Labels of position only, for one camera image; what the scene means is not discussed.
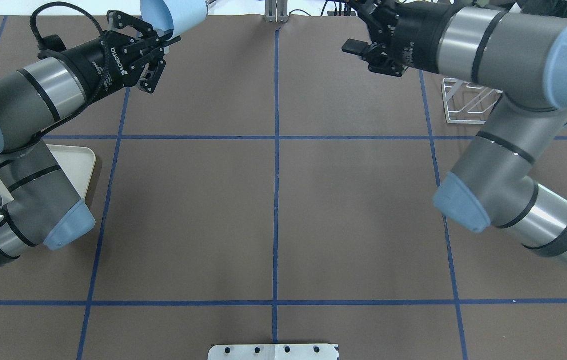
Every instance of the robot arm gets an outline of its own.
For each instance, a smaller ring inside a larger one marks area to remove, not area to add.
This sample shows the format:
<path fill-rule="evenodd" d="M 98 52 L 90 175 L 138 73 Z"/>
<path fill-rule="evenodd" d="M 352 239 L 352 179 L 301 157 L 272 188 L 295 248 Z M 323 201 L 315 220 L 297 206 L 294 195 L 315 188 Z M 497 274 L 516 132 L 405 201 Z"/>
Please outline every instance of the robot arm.
<path fill-rule="evenodd" d="M 125 87 L 153 93 L 168 46 L 181 39 L 171 29 L 109 11 L 108 30 L 92 19 L 100 36 L 66 49 L 59 36 L 42 38 L 37 30 L 37 14 L 59 4 L 42 6 L 30 18 L 41 61 L 0 79 L 0 179 L 14 198 L 2 207 L 0 196 L 0 267 L 29 248 L 57 250 L 94 228 L 90 210 L 41 138 Z M 126 27 L 140 36 L 117 31 Z"/>
<path fill-rule="evenodd" d="M 567 262 L 567 200 L 528 176 L 567 124 L 567 19 L 460 4 L 352 0 L 372 44 L 349 39 L 373 73 L 407 68 L 504 91 L 488 121 L 434 196 L 471 231 L 519 237 Z"/>

